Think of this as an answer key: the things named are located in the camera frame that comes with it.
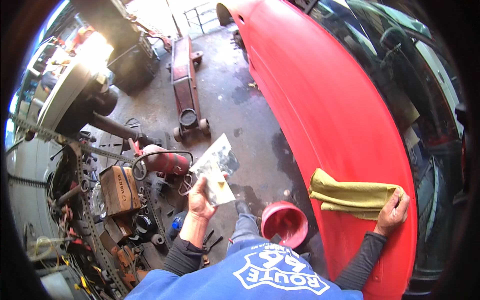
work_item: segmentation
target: red car body panel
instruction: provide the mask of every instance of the red car body panel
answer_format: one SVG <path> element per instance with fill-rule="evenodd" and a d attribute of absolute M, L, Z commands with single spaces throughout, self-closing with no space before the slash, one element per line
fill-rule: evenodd
<path fill-rule="evenodd" d="M 337 181 L 393 183 L 411 196 L 406 222 L 369 277 L 365 299 L 400 299 L 417 244 L 415 187 L 402 138 L 368 75 L 319 24 L 282 0 L 229 5 L 257 82 L 295 155 L 305 185 L 316 168 Z M 312 206 L 334 280 L 374 221 Z"/>

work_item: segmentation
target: floor jack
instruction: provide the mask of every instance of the floor jack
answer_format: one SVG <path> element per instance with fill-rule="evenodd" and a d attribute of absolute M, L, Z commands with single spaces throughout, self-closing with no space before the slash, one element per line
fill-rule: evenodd
<path fill-rule="evenodd" d="M 197 84 L 193 63 L 202 62 L 202 51 L 192 52 L 192 40 L 183 37 L 172 43 L 172 62 L 168 69 L 175 92 L 180 126 L 173 129 L 175 141 L 181 142 L 185 133 L 199 128 L 204 136 L 210 136 L 210 124 L 200 116 Z"/>

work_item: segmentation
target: gray trousers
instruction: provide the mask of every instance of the gray trousers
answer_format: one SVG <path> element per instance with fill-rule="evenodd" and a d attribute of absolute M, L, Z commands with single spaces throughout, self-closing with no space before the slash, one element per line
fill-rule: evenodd
<path fill-rule="evenodd" d="M 260 236 L 256 217 L 252 214 L 239 214 L 239 219 L 235 224 L 235 232 L 232 234 L 231 240 L 235 243 L 241 240 L 259 240 L 268 241 Z M 227 251 L 232 243 L 228 241 Z"/>

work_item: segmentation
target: red car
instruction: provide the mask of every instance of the red car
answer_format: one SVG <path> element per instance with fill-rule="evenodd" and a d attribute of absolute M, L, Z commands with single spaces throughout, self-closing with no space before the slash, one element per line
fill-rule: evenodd
<path fill-rule="evenodd" d="M 411 196 L 363 288 L 365 299 L 427 295 L 452 240 L 463 188 L 463 126 L 455 74 L 422 23 L 378 3 L 222 1 L 250 73 L 295 155 L 306 187 L 316 168 L 337 181 L 398 184 Z M 312 200 L 330 278 L 374 221 L 322 211 Z"/>

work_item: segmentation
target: blue shirt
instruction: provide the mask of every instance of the blue shirt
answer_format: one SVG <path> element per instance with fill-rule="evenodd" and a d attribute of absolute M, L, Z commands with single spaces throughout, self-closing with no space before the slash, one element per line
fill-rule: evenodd
<path fill-rule="evenodd" d="M 289 247 L 245 240 L 234 243 L 227 257 L 210 267 L 178 276 L 152 270 L 125 300 L 150 299 L 352 299 L 361 291 L 341 290 L 318 276 Z"/>

